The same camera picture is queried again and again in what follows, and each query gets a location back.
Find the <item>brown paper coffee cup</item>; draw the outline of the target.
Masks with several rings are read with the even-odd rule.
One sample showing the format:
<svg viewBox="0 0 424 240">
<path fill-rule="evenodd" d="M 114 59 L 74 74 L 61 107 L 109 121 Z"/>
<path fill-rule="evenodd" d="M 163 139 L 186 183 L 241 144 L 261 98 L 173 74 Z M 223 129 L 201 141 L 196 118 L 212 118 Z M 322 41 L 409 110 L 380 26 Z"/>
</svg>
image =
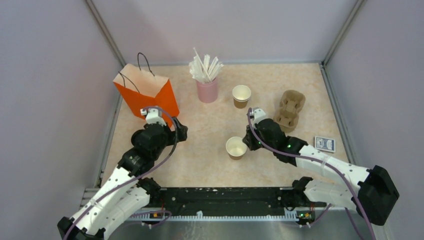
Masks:
<svg viewBox="0 0 424 240">
<path fill-rule="evenodd" d="M 248 146 L 239 136 L 230 137 L 225 143 L 225 149 L 232 160 L 240 160 L 248 150 Z"/>
</svg>

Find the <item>orange paper bag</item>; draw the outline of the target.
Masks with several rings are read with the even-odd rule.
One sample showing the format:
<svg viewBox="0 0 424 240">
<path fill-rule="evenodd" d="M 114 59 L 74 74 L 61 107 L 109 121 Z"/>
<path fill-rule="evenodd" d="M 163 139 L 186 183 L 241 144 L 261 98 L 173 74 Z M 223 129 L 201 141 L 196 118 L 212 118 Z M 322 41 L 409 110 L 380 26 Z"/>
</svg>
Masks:
<svg viewBox="0 0 424 240">
<path fill-rule="evenodd" d="M 158 106 L 171 117 L 178 117 L 180 114 L 170 79 L 153 73 L 142 52 L 137 54 L 137 66 L 130 63 L 125 65 L 112 83 L 133 115 L 138 118 L 145 118 L 141 110 L 148 106 Z"/>
</svg>

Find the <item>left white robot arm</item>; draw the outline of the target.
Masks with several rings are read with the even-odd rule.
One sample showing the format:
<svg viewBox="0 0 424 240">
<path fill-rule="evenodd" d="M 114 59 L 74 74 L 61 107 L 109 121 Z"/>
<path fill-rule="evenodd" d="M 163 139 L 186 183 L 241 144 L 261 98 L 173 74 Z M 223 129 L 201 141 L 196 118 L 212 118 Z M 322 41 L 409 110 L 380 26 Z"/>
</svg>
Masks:
<svg viewBox="0 0 424 240">
<path fill-rule="evenodd" d="M 149 120 L 133 133 L 133 147 L 122 155 L 104 185 L 78 212 L 58 222 L 63 240 L 106 240 L 137 210 L 160 202 L 160 185 L 146 175 L 166 147 L 175 149 L 188 137 L 188 127 L 176 117 L 171 120 L 174 130 L 162 120 Z"/>
</svg>

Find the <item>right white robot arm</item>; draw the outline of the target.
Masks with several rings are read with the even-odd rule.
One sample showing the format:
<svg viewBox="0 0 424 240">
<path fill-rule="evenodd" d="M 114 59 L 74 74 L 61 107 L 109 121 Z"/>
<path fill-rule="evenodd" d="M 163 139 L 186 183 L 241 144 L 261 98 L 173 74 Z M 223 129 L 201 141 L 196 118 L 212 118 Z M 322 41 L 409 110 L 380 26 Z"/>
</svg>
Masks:
<svg viewBox="0 0 424 240">
<path fill-rule="evenodd" d="M 302 177 L 300 188 L 293 192 L 299 206 L 310 202 L 335 204 L 368 219 L 371 224 L 383 226 L 400 194 L 389 172 L 375 165 L 362 167 L 344 162 L 316 149 L 306 141 L 287 136 L 271 118 L 247 118 L 246 135 L 242 141 L 250 151 L 264 148 L 281 162 L 316 172 L 332 183 Z"/>
</svg>

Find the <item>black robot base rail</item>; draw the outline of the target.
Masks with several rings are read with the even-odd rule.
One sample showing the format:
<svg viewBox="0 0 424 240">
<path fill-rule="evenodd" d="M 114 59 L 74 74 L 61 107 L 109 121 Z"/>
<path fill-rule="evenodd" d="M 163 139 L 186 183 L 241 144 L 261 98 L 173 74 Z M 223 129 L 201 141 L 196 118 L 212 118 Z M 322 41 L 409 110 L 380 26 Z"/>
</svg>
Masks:
<svg viewBox="0 0 424 240">
<path fill-rule="evenodd" d="M 291 187 L 168 187 L 150 199 L 143 212 L 168 210 L 172 217 L 282 217 L 295 210 L 325 208 Z"/>
</svg>

